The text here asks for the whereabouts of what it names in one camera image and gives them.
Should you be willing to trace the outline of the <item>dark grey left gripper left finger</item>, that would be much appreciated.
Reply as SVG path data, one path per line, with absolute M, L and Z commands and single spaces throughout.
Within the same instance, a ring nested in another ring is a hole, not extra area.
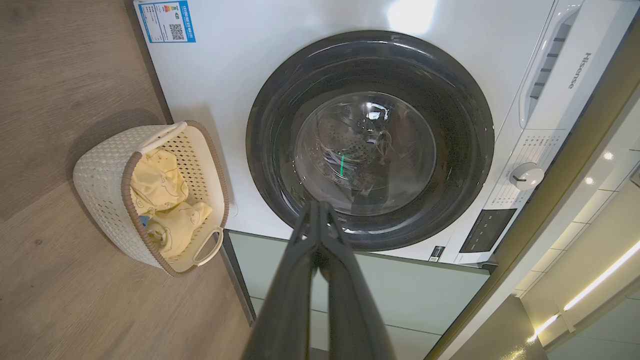
M 307 360 L 320 205 L 307 203 L 283 252 L 243 360 Z

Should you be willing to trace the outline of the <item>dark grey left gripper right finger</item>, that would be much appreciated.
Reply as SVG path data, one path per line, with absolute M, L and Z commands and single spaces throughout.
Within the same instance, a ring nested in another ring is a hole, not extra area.
M 330 360 L 394 360 L 393 345 L 338 214 L 320 203 L 320 253 L 328 284 Z

